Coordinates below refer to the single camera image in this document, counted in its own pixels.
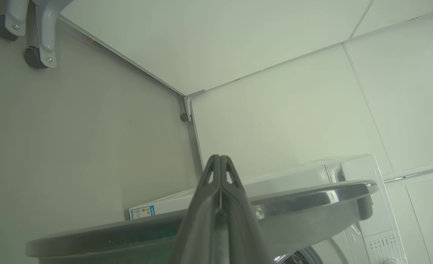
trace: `washing machine knob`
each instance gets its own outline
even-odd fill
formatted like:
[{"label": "washing machine knob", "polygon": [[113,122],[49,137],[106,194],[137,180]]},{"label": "washing machine knob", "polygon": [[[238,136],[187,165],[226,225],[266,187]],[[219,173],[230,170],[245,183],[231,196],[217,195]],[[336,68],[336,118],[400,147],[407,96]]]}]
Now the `washing machine knob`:
[{"label": "washing machine knob", "polygon": [[386,259],[382,264],[396,264],[397,260],[395,259]]}]

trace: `gray metal leg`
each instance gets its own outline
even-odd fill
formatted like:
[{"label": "gray metal leg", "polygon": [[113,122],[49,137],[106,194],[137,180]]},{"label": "gray metal leg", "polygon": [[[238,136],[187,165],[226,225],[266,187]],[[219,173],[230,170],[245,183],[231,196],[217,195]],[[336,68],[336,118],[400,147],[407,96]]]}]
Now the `gray metal leg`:
[{"label": "gray metal leg", "polygon": [[39,35],[40,62],[56,67],[55,24],[60,12],[73,0],[44,0],[37,6],[37,30]]},{"label": "gray metal leg", "polygon": [[26,34],[27,5],[29,0],[8,0],[5,28],[18,37]]}]

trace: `caster wheel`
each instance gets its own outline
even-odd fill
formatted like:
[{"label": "caster wheel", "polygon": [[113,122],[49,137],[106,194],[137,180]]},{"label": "caster wheel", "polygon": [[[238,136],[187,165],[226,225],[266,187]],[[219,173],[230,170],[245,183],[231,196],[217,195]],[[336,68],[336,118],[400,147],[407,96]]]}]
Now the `caster wheel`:
[{"label": "caster wheel", "polygon": [[48,68],[40,61],[40,50],[37,47],[28,47],[26,49],[26,52],[24,53],[24,60],[27,62],[27,65],[29,65],[29,67],[33,67],[34,69]]},{"label": "caster wheel", "polygon": [[2,37],[5,40],[9,40],[9,41],[16,41],[17,40],[17,36],[12,34],[11,32],[9,32],[5,28],[5,16],[4,15],[0,15],[0,37]]},{"label": "caster wheel", "polygon": [[188,121],[188,116],[187,116],[187,114],[181,114],[181,121],[182,121],[182,122],[186,122],[186,121]]}]

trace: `washing machine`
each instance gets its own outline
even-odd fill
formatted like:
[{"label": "washing machine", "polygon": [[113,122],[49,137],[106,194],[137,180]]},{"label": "washing machine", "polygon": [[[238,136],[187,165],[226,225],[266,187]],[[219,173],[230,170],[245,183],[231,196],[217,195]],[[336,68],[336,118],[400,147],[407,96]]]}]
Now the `washing machine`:
[{"label": "washing machine", "polygon": [[[373,155],[323,159],[282,172],[242,177],[249,199],[299,188],[343,182],[374,180],[379,191],[367,202],[373,215],[345,231],[294,254],[278,256],[280,264],[406,264],[407,259],[377,162]],[[140,204],[129,209],[131,219],[142,219],[185,210],[195,189]]]}]

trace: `blue and white sticker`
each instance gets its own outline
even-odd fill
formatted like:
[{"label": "blue and white sticker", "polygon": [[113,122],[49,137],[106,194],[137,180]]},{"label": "blue and white sticker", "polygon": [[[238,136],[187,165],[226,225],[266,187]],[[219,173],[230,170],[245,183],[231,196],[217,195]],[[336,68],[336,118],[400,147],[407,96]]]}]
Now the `blue and white sticker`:
[{"label": "blue and white sticker", "polygon": [[131,219],[154,216],[154,205],[131,209]]}]

